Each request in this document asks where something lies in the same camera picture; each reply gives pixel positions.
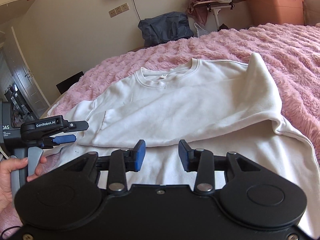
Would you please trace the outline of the person's left hand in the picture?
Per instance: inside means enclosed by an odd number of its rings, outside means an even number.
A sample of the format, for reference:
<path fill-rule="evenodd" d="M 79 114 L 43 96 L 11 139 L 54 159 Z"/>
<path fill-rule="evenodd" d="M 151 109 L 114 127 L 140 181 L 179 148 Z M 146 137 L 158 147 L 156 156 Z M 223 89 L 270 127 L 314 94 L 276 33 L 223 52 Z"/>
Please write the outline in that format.
<path fill-rule="evenodd" d="M 32 181 L 39 178 L 44 173 L 43 165 L 47 162 L 47 158 L 42 156 L 40 158 L 40 163 L 35 169 L 35 173 L 28 176 L 27 181 Z M 12 188 L 11 188 L 11 173 L 25 168 L 28 165 L 28 158 L 18 159 L 10 158 L 1 161 L 1 194 L 0 194 L 0 211 L 3 212 L 9 204 L 12 203 Z"/>

